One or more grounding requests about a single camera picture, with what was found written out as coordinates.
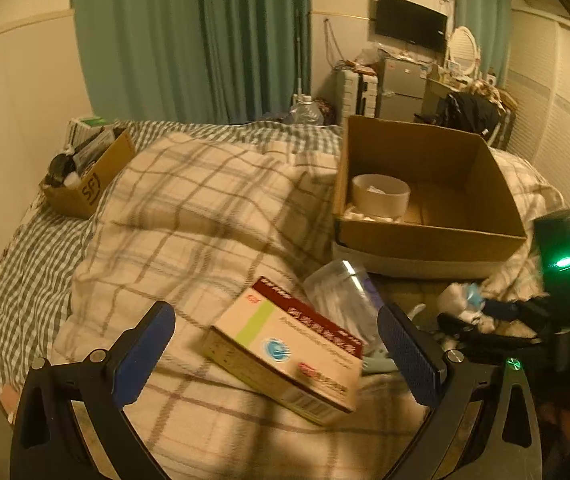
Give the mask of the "white blue plush toy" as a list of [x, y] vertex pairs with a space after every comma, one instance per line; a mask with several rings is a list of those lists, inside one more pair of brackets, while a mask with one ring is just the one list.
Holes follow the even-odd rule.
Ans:
[[483, 314], [484, 303], [480, 288], [474, 283], [439, 281], [411, 283], [401, 300], [402, 309], [410, 320], [432, 336], [442, 350], [460, 349], [462, 344], [439, 330], [437, 315], [447, 313], [464, 322], [477, 324], [482, 332], [491, 333], [496, 323]]

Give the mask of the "clear plastic jar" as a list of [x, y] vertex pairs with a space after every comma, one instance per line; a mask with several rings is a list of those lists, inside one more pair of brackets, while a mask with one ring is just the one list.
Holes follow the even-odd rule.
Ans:
[[302, 288], [314, 310], [363, 342], [367, 358], [388, 358], [377, 326], [384, 301], [363, 266], [335, 259], [309, 275]]

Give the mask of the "wide tape roll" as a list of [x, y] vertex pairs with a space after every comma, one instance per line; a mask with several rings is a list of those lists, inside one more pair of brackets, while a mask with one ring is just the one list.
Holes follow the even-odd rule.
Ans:
[[399, 219], [407, 211], [411, 188], [385, 174], [359, 174], [351, 181], [353, 204], [368, 217]]

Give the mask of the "medicine box red white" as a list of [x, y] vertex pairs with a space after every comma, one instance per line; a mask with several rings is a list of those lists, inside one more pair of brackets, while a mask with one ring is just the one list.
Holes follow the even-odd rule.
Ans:
[[203, 353], [317, 425], [357, 409], [362, 341], [265, 276], [210, 326]]

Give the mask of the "white lace cloth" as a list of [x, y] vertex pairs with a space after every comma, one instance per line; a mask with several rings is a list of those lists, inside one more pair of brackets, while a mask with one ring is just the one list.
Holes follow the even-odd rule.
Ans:
[[[374, 185], [369, 185], [365, 190], [368, 200], [370, 200], [371, 195], [385, 195], [385, 192], [381, 188], [378, 188]], [[389, 216], [389, 214], [385, 214], [385, 216], [379, 216], [378, 214], [367, 214], [355, 206], [355, 204], [349, 203], [345, 212], [343, 213], [343, 218], [350, 220], [393, 223], [401, 221], [402, 214], [400, 214], [400, 216]]]

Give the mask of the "green checked bed sheet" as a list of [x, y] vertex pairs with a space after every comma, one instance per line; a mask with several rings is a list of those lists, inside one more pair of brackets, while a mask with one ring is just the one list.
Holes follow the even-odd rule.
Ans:
[[[244, 125], [125, 120], [121, 125], [130, 131], [137, 151], [181, 132], [200, 140], [248, 145], [258, 152], [282, 142], [287, 157], [306, 152], [335, 156], [343, 136], [338, 126], [286, 125], [275, 120]], [[72, 275], [95, 229], [94, 218], [58, 214], [42, 195], [30, 205], [0, 256], [0, 387], [21, 385], [27, 360], [52, 349], [71, 312]]]

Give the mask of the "white louvered wardrobe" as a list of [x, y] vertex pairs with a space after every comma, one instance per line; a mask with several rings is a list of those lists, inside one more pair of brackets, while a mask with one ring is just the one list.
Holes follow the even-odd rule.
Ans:
[[515, 9], [506, 90], [517, 102], [508, 151], [528, 160], [570, 206], [570, 22]]

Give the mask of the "plaid beige blanket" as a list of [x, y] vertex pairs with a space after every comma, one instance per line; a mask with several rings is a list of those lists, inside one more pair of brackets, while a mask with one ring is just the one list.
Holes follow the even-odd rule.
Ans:
[[[319, 426], [247, 386], [201, 351], [210, 326], [265, 276], [295, 297], [332, 257], [339, 152], [287, 157], [284, 143], [248, 145], [174, 132], [120, 174], [73, 275], [71, 315], [54, 344], [78, 362], [116, 339], [158, 300], [175, 327], [153, 374], [125, 414], [172, 479], [379, 479], [425, 414], [399, 374], [361, 377], [357, 409]], [[526, 160], [490, 150], [508, 182], [525, 243], [483, 293], [541, 292], [532, 221], [564, 205]]]

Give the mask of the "grey mini fridge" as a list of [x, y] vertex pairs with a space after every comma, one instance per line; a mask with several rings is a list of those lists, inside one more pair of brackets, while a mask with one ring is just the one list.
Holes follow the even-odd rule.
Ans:
[[377, 74], [376, 116], [396, 122], [414, 122], [423, 105], [424, 66], [399, 58], [384, 58], [378, 64]]

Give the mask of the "white suitcase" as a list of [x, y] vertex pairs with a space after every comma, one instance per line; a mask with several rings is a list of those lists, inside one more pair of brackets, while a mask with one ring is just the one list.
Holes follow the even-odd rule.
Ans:
[[336, 75], [336, 118], [341, 128], [347, 127], [352, 115], [374, 117], [378, 78], [372, 68], [348, 70], [342, 68]]

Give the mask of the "large water bottle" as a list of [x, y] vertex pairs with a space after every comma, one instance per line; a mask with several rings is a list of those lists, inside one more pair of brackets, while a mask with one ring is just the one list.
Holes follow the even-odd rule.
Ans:
[[291, 124], [321, 126], [324, 117], [312, 96], [296, 94], [294, 103], [289, 111], [288, 120]]

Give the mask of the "white oval vanity mirror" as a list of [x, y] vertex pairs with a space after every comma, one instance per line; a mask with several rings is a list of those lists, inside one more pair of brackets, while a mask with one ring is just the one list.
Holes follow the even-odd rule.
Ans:
[[461, 77], [476, 78], [480, 49], [472, 32], [465, 26], [453, 29], [446, 52], [447, 67]]

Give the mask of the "green curtain right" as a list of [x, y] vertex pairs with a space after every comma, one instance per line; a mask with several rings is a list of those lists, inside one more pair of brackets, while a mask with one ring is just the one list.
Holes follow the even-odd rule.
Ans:
[[480, 49], [480, 71], [494, 73], [503, 86], [508, 76], [511, 0], [454, 0], [454, 24], [473, 34]]

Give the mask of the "green curtain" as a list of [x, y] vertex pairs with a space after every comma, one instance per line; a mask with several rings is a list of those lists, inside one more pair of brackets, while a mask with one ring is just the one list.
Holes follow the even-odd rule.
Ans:
[[310, 89], [311, 0], [71, 0], [94, 112], [242, 124]]
[[503, 86], [508, 76], [511, 0], [454, 0], [454, 24], [473, 34], [480, 49], [480, 71], [494, 73]]

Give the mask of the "green curtain left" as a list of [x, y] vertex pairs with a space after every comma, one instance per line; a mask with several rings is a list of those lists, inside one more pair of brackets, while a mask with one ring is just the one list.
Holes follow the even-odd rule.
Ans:
[[94, 112], [242, 124], [310, 89], [311, 0], [71, 0]]

